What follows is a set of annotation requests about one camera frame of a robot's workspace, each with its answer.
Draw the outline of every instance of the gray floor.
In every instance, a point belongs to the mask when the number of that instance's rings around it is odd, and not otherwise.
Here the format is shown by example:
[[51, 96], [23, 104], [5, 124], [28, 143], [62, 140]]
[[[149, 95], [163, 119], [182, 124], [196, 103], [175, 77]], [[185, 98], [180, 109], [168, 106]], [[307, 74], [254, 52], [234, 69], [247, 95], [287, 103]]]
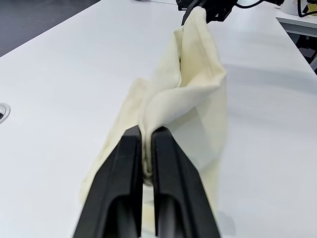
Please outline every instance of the gray floor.
[[100, 0], [0, 0], [0, 57]]

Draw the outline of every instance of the fabric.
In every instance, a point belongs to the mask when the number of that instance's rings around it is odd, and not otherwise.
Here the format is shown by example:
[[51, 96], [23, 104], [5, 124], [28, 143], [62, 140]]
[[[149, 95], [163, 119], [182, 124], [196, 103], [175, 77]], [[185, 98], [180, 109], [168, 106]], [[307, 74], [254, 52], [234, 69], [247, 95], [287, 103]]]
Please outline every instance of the fabric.
[[[122, 105], [103, 150], [86, 176], [85, 200], [93, 178], [120, 140], [136, 124], [142, 134], [145, 184], [151, 184], [151, 135], [166, 126], [194, 166], [200, 171], [212, 207], [215, 206], [219, 155], [226, 135], [225, 70], [201, 7], [192, 10], [176, 30], [151, 81], [137, 79]], [[143, 226], [153, 229], [153, 192], [144, 187]]]

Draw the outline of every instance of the towel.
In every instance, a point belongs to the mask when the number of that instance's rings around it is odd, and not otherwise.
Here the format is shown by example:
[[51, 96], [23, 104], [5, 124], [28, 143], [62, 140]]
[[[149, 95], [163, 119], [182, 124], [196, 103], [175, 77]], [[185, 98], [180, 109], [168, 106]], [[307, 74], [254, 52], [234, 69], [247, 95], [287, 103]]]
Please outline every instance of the towel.
[[[139, 125], [144, 183], [151, 185], [151, 135], [166, 126], [200, 176], [214, 209], [219, 157], [226, 135], [225, 70], [206, 24], [206, 11], [192, 10], [172, 39], [150, 81], [136, 79], [106, 143], [82, 184], [86, 199], [94, 176], [124, 131]], [[154, 230], [153, 191], [144, 186], [143, 229]]]

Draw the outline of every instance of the white table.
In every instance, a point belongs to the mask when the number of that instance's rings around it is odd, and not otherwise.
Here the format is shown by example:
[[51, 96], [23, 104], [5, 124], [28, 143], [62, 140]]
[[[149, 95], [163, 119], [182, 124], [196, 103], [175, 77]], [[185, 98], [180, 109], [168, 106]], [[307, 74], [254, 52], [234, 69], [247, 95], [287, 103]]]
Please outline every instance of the white table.
[[299, 17], [278, 11], [276, 19], [286, 32], [317, 37], [317, 16]]
[[[0, 58], [0, 237], [71, 237], [80, 182], [132, 80], [150, 78], [184, 12], [103, 0]], [[224, 238], [316, 237], [317, 77], [271, 4], [210, 31], [228, 71], [215, 211]]]

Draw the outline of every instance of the cable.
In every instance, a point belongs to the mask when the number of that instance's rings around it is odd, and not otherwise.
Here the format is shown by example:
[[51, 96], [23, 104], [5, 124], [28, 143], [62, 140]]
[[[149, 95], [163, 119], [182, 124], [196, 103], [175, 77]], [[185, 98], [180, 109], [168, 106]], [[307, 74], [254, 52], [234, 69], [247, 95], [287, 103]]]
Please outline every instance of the cable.
[[242, 8], [242, 9], [247, 9], [247, 8], [251, 8], [251, 7], [254, 7], [256, 5], [259, 5], [263, 1], [264, 0], [260, 0], [260, 1], [256, 2], [256, 3], [248, 5], [248, 6], [243, 6], [243, 5], [240, 5], [240, 4], [236, 3], [236, 6], [239, 7], [239, 8]]
[[308, 15], [312, 15], [312, 14], [316, 14], [317, 11], [311, 11], [305, 14], [302, 14], [302, 9], [301, 9], [301, 0], [297, 0], [297, 11], [298, 11], [298, 15], [299, 17], [304, 17], [304, 16], [308, 16]]

